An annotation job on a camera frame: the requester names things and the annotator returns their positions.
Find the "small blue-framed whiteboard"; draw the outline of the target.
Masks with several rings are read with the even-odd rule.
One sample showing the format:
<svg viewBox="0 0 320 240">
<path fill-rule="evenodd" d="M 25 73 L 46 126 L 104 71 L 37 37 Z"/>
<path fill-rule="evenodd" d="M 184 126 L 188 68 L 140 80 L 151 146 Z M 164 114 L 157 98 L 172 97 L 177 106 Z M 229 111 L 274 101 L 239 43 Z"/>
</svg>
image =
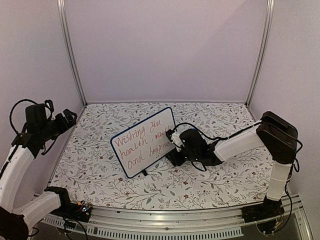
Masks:
<svg viewBox="0 0 320 240">
<path fill-rule="evenodd" d="M 127 178 L 146 171 L 175 148 L 166 136 L 174 127 L 172 108 L 166 107 L 110 139 Z"/>
</svg>

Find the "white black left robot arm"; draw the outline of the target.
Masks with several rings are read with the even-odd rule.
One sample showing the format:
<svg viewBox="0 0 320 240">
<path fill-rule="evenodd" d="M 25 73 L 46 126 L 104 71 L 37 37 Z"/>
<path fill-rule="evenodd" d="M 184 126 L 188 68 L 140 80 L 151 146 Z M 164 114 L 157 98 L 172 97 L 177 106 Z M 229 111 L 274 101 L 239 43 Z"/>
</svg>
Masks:
<svg viewBox="0 0 320 240">
<path fill-rule="evenodd" d="M 38 154 L 48 153 L 46 142 L 57 138 L 77 123 L 77 114 L 65 109 L 54 114 L 51 100 L 32 102 L 25 109 L 25 123 L 15 132 L 9 154 L 0 170 L 0 235 L 6 240 L 26 240 L 35 224 L 46 215 L 58 211 L 63 217 L 74 213 L 68 191 L 48 187 L 36 199 L 14 208 L 14 200 L 26 170 Z"/>
</svg>

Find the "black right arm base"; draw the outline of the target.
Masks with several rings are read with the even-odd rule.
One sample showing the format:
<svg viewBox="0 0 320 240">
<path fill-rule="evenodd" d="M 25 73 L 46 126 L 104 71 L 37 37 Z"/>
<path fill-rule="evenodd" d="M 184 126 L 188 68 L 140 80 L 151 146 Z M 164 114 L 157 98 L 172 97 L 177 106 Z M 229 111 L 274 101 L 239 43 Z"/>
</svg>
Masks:
<svg viewBox="0 0 320 240">
<path fill-rule="evenodd" d="M 270 235 L 275 233 L 280 224 L 280 220 L 276 220 L 276 217 L 282 218 L 285 210 L 281 200 L 265 198 L 263 203 L 242 207 L 241 213 L 245 223 L 257 223 L 263 220 L 257 224 L 257 229 L 264 235 Z"/>
</svg>

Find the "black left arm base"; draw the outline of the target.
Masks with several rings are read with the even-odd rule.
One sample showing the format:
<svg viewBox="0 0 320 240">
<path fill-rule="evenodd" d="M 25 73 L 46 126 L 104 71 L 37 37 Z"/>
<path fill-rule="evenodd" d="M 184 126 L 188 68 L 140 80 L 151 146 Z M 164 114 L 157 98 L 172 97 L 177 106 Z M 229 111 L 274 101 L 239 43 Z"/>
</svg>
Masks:
<svg viewBox="0 0 320 240">
<path fill-rule="evenodd" d="M 71 202 L 53 210 L 51 214 L 88 223 L 91 217 L 92 208 L 93 205 L 91 203 L 85 203 L 84 201 L 78 203 Z"/>
</svg>

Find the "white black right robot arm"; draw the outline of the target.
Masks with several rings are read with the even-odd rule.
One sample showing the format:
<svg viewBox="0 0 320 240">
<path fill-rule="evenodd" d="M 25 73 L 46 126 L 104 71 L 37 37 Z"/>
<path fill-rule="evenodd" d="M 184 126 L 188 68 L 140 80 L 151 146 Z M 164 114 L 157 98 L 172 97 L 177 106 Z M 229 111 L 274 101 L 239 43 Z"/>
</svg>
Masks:
<svg viewBox="0 0 320 240">
<path fill-rule="evenodd" d="M 269 218 L 278 210 L 277 202 L 290 178 L 297 152 L 303 146 L 298 140 L 296 127 L 271 111 L 266 111 L 260 120 L 228 137 L 210 138 L 194 125 L 182 133 L 174 127 L 165 135 L 175 147 L 166 154 L 174 166 L 181 166 L 186 161 L 200 163 L 203 172 L 207 166 L 221 165 L 246 151 L 266 148 L 274 164 L 265 197 L 267 200 L 258 208 L 262 218 Z"/>
</svg>

